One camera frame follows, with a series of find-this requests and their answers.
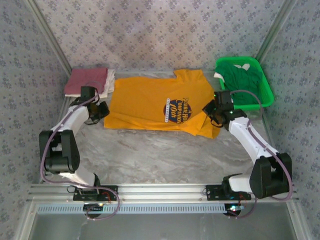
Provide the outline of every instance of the white cloth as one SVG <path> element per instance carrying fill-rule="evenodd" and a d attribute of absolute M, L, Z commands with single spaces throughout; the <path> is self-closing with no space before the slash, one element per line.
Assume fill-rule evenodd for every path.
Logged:
<path fill-rule="evenodd" d="M 237 67 L 238 69 L 244 69 L 246 71 L 248 71 L 248 69 L 250 68 L 250 64 L 249 63 L 246 63 L 243 66 L 236 65 L 236 64 L 234 64 L 233 66 Z M 213 77 L 217 78 L 217 79 L 222 79 L 222 81 L 225 82 L 224 77 L 220 73 L 215 72 Z"/>
<path fill-rule="evenodd" d="M 101 99 L 107 98 L 108 93 L 112 93 L 115 90 L 115 69 L 108 69 L 108 75 L 105 80 L 104 91 L 99 94 Z M 66 94 L 66 97 L 77 98 L 80 97 L 80 94 Z"/>

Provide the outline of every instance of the black bracket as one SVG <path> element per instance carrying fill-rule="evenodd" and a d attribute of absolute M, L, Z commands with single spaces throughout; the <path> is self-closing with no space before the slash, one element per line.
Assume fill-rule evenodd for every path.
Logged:
<path fill-rule="evenodd" d="M 206 185 L 206 199 L 208 201 L 240 201 L 240 200 L 251 200 L 251 195 L 243 191 L 230 192 L 228 195 L 225 192 L 222 184 L 217 185 Z"/>
<path fill-rule="evenodd" d="M 100 187 L 105 187 L 111 189 L 118 193 L 118 186 L 116 185 L 102 185 Z M 110 191 L 104 189 L 82 189 L 76 188 L 73 193 L 73 201 L 94 201 L 94 202 L 105 202 L 108 201 L 117 201 L 117 197 Z"/>

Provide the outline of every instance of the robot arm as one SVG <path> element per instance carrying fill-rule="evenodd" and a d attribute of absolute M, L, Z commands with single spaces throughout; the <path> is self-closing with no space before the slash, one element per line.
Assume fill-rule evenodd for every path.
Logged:
<path fill-rule="evenodd" d="M 241 109 L 234 109 L 230 91 L 215 92 L 215 99 L 203 111 L 211 121 L 222 124 L 239 140 L 253 162 L 250 175 L 234 174 L 224 177 L 222 188 L 226 196 L 232 196 L 234 192 L 245 192 L 262 199 L 289 191 L 288 179 L 274 155 L 281 160 L 290 176 L 291 158 L 287 153 L 279 153 L 271 147 L 249 123 L 247 115 Z"/>
<path fill-rule="evenodd" d="M 109 114 L 109 109 L 105 102 L 99 104 L 98 101 L 90 102 L 77 109 L 76 107 L 92 99 L 96 94 L 95 91 L 95 88 L 91 86 L 81 87 L 80 97 L 71 104 L 64 118 L 51 130 L 42 131 L 39 135 L 40 155 L 42 156 L 50 135 L 62 124 L 69 113 L 73 112 L 50 143 L 50 148 L 45 156 L 44 168 L 47 172 L 58 174 L 75 183 L 88 186 L 95 186 L 98 177 L 80 165 L 80 155 L 75 135 L 84 122 L 88 119 L 93 122 L 99 121 Z"/>

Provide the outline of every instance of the green cloth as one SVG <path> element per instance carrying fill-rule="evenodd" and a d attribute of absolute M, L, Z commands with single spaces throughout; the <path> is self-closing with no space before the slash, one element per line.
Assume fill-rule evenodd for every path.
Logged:
<path fill-rule="evenodd" d="M 259 85 L 262 80 L 262 72 L 250 66 L 248 70 L 238 68 L 229 62 L 221 62 L 215 72 L 224 78 L 225 88 L 230 91 L 247 90 L 255 94 L 261 100 Z M 250 94 L 238 92 L 232 95 L 235 105 L 258 104 L 257 100 Z"/>

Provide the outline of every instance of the yellow t-shirt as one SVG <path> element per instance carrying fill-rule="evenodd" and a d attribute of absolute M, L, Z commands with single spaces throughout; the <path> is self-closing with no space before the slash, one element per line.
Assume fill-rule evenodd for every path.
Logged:
<path fill-rule="evenodd" d="M 214 91 L 202 70 L 182 69 L 174 74 L 176 78 L 117 79 L 104 127 L 184 131 L 215 138 L 220 130 L 202 111 Z"/>

